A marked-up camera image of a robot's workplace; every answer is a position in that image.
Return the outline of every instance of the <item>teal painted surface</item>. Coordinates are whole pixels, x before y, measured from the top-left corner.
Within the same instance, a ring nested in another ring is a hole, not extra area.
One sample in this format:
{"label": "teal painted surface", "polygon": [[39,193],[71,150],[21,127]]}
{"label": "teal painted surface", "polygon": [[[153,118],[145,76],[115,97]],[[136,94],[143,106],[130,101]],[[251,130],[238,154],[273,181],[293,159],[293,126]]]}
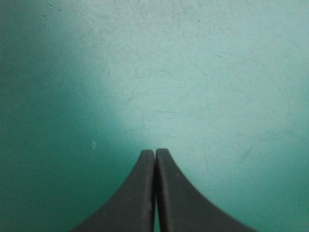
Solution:
{"label": "teal painted surface", "polygon": [[261,232],[309,229],[307,1],[0,2],[0,230],[66,231],[145,148]]}

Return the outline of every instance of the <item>scratch mark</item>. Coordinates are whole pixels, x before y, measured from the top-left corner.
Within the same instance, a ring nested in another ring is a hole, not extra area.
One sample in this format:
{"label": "scratch mark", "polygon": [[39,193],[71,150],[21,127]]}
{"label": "scratch mark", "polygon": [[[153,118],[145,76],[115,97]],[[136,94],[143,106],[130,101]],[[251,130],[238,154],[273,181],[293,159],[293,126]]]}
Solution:
{"label": "scratch mark", "polygon": [[130,10],[131,14],[133,14],[131,7],[130,7],[129,3],[127,2],[127,0],[125,0],[125,2],[126,2],[126,7]]}
{"label": "scratch mark", "polygon": [[222,58],[222,59],[224,59],[222,56],[220,56],[220,55],[217,55],[218,57],[220,57],[220,58]]}
{"label": "scratch mark", "polygon": [[166,113],[166,114],[173,114],[173,115],[184,115],[190,117],[188,114],[174,112],[174,111],[163,111],[163,110],[151,110],[152,112],[158,112],[158,113]]}
{"label": "scratch mark", "polygon": [[299,47],[299,45],[298,45],[295,41],[290,40],[290,39],[288,39],[288,38],[286,38],[286,37],[284,37],[284,36],[282,36],[282,35],[278,35],[278,36],[279,36],[280,38],[286,40],[286,41],[289,42],[290,44],[294,45],[300,52],[303,53],[303,50]]}
{"label": "scratch mark", "polygon": [[249,57],[245,57],[245,56],[241,56],[241,55],[237,55],[237,54],[232,54],[232,53],[228,53],[228,52],[223,52],[223,53],[227,54],[227,55],[230,55],[230,56],[233,56],[233,57],[239,57],[239,58],[242,58],[242,59],[246,59],[246,60],[251,61],[253,63],[256,63],[256,64],[259,64],[259,65],[268,67],[266,64],[264,64],[262,62],[259,62],[259,61],[255,60],[255,59],[249,58]]}
{"label": "scratch mark", "polygon": [[247,150],[245,151],[245,153],[241,157],[241,161],[240,161],[241,163],[244,162],[248,158],[248,156],[251,154],[253,148],[254,148],[254,145],[251,145],[249,148],[247,148]]}
{"label": "scratch mark", "polygon": [[207,158],[206,146],[205,146],[204,139],[202,139],[202,143],[203,143],[203,151],[204,151],[204,157],[205,157],[205,163],[206,163],[206,170],[207,170],[207,173],[209,173],[208,158]]}

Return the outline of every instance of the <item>green floor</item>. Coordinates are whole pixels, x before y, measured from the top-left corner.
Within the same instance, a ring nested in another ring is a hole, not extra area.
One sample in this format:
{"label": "green floor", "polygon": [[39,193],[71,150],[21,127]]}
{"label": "green floor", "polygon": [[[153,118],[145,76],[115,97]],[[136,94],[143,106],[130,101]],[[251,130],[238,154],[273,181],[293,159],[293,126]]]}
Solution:
{"label": "green floor", "polygon": [[260,232],[309,230],[309,2],[1,0],[0,231],[63,232],[167,147]]}

